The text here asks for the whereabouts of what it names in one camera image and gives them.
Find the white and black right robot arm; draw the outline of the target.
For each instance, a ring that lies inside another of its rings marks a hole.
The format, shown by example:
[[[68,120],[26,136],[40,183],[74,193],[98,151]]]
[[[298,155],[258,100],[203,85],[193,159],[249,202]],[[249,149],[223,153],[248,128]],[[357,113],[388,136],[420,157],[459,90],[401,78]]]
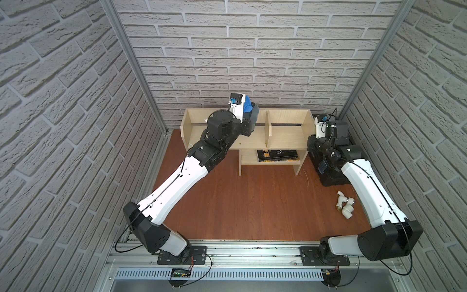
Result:
[[[332,265],[344,256],[370,261],[410,256],[422,226],[408,219],[390,198],[362,148],[351,143],[346,122],[321,116],[314,123],[316,132],[308,138],[308,152],[321,183],[352,185],[370,224],[368,231],[357,235],[321,238],[316,258]]]

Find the blue and grey microfibre cloth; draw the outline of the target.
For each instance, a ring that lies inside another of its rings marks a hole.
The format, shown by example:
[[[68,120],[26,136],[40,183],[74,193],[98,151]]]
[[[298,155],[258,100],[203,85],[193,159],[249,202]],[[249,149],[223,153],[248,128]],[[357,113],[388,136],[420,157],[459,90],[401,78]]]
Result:
[[[252,102],[249,98],[249,96],[245,96],[245,101],[243,102],[243,113],[250,113],[253,109]]]

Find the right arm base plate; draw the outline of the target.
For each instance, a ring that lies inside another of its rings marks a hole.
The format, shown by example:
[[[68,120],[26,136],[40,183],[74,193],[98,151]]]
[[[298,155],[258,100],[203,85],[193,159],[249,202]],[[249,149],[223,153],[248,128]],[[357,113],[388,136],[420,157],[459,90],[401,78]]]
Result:
[[[301,246],[299,252],[303,266],[350,266],[348,257],[332,254],[323,246]]]

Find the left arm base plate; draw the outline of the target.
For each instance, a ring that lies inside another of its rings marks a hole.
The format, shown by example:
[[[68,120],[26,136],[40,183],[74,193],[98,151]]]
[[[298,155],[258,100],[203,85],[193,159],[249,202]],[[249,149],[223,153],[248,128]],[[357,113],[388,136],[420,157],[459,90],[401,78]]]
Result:
[[[167,251],[160,250],[158,265],[204,265],[206,262],[207,246],[187,246],[180,255],[172,255]]]

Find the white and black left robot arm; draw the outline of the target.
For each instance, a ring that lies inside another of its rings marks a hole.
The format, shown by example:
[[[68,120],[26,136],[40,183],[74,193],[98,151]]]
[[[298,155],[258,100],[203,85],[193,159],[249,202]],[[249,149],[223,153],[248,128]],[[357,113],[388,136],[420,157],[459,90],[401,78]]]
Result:
[[[159,250],[181,255],[188,241],[164,225],[164,221],[180,199],[223,159],[239,136],[250,136],[259,115],[252,104],[238,118],[230,109],[213,112],[201,139],[188,149],[181,165],[148,197],[123,208],[129,230],[149,253]]]

